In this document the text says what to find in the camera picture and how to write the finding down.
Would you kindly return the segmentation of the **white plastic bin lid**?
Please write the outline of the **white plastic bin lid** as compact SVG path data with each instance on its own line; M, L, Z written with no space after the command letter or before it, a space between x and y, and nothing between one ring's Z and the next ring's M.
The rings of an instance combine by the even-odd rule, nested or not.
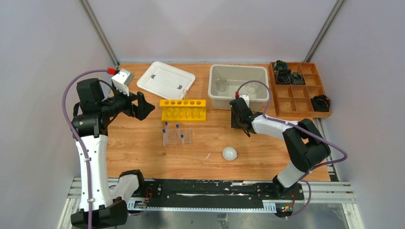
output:
M153 62L137 81L147 92L169 100L181 100L183 90L189 91L195 75L163 62Z

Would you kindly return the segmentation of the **small clear glass beaker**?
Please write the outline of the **small clear glass beaker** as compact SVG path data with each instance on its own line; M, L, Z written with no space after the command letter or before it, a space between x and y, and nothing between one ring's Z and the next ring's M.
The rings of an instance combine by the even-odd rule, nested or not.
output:
M260 94L260 85L256 83L251 83L246 86L247 87L247 94L250 97L258 98Z

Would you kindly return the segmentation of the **clear acrylic tube rack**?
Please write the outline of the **clear acrylic tube rack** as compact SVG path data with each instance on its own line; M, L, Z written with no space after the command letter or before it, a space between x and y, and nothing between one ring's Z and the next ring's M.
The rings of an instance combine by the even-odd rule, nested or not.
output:
M192 130L190 128L180 128L181 135L184 135L185 145L192 144ZM168 129L167 140L162 139L163 146L182 145L181 138L178 138L176 128Z

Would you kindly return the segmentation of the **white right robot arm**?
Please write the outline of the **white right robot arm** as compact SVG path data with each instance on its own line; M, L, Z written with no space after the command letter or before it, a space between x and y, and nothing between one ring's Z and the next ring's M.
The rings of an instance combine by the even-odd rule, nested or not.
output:
M278 199L287 198L306 173L330 156L330 147L311 120L288 122L262 112L253 113L241 97L229 104L233 119L247 136L268 135L286 144L290 162L272 180L273 194Z

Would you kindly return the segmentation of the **white plastic bin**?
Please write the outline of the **white plastic bin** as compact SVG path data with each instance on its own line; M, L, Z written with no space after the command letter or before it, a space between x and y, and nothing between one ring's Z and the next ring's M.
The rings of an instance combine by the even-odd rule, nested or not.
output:
M225 92L219 92L216 88L218 79L225 78L228 81L228 88ZM252 111L260 111L267 104L271 93L259 81L269 86L268 72L264 67L214 64L210 68L208 96L211 99L212 108L220 110L229 110L229 102L235 99L235 92L247 94L247 85L240 90L240 85L247 81L253 81L260 85L260 94L258 98L250 97L250 108Z

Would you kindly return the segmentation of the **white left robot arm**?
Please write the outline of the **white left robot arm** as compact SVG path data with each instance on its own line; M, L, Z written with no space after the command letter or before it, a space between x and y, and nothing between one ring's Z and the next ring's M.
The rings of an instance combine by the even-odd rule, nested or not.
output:
M104 229L124 225L128 219L128 202L141 197L146 184L140 170L122 172L113 190L107 178L108 125L124 113L138 120L145 119L155 106L146 102L144 94L129 91L129 80L113 80L113 96L105 98L101 80L91 78L77 83L79 102L74 106L73 129L79 153L82 188L77 213L71 223L81 229Z

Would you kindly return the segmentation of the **yellow test tube rack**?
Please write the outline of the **yellow test tube rack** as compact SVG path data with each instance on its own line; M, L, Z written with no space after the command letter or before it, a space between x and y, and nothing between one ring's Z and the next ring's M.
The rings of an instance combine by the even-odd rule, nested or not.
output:
M163 121L163 122L205 122L205 121L207 121L206 100L161 99L159 106L162 109L161 121Z

